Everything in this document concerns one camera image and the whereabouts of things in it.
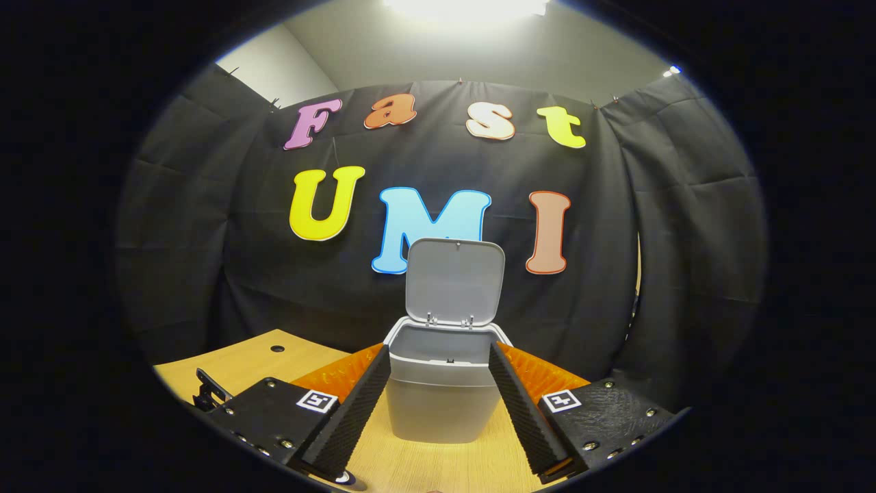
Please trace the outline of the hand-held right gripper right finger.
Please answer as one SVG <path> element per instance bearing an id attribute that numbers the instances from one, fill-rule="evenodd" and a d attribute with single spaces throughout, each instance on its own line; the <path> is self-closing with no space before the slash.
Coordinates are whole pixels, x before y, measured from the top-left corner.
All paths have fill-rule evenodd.
<path id="1" fill-rule="evenodd" d="M 488 367 L 532 474 L 544 484 L 622 462 L 688 415 L 617 379 L 591 383 L 500 341 L 491 343 Z"/>

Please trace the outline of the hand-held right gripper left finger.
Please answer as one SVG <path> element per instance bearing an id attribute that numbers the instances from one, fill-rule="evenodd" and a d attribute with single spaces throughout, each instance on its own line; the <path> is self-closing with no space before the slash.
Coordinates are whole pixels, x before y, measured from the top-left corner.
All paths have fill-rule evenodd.
<path id="1" fill-rule="evenodd" d="M 353 484 L 348 462 L 390 372 L 388 346 L 373 344 L 291 383 L 265 377 L 204 416 L 281 467 Z"/>

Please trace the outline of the grey desktop garbage bin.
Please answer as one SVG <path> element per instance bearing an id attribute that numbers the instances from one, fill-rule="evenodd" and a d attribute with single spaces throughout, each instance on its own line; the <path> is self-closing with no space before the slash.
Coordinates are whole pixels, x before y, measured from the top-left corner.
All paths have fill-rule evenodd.
<path id="1" fill-rule="evenodd" d="M 506 256 L 491 242 L 420 238 L 408 253 L 404 308 L 386 335 L 392 433 L 434 444 L 474 441 L 500 402 L 491 344 Z"/>

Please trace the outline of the wooden desktop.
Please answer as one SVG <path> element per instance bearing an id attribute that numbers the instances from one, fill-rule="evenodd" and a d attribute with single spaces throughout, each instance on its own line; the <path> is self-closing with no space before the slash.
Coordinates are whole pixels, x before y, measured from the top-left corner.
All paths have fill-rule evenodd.
<path id="1" fill-rule="evenodd" d="M 156 365 L 155 370 L 178 397 L 189 400 L 199 387 L 197 369 L 237 394 L 260 378 L 293 381 L 344 356 L 337 349 L 274 330 L 203 355 Z M 366 486 L 353 493 L 534 493 L 543 488 L 530 471 L 503 403 L 495 407 L 475 441 L 438 445 L 395 437 L 382 395 L 348 468 Z"/>

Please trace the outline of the black backdrop cloth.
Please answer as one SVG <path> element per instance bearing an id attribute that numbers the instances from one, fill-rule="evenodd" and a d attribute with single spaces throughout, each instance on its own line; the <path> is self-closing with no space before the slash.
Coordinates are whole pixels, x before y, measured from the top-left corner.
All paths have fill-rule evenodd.
<path id="1" fill-rule="evenodd" d="M 215 66 L 136 153 L 115 251 L 150 364 L 275 329 L 354 352 L 404 313 L 420 229 L 502 247 L 515 346 L 661 405 L 697 400 L 751 331 L 767 256 L 753 165 L 682 76 L 595 108 L 417 81 L 281 110 Z"/>

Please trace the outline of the large ceiling light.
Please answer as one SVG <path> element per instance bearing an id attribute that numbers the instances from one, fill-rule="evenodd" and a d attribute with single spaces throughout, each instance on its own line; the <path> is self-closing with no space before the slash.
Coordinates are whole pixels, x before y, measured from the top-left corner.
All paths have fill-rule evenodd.
<path id="1" fill-rule="evenodd" d="M 506 20 L 544 16 L 551 0 L 382 0 L 382 4 L 422 19 Z"/>

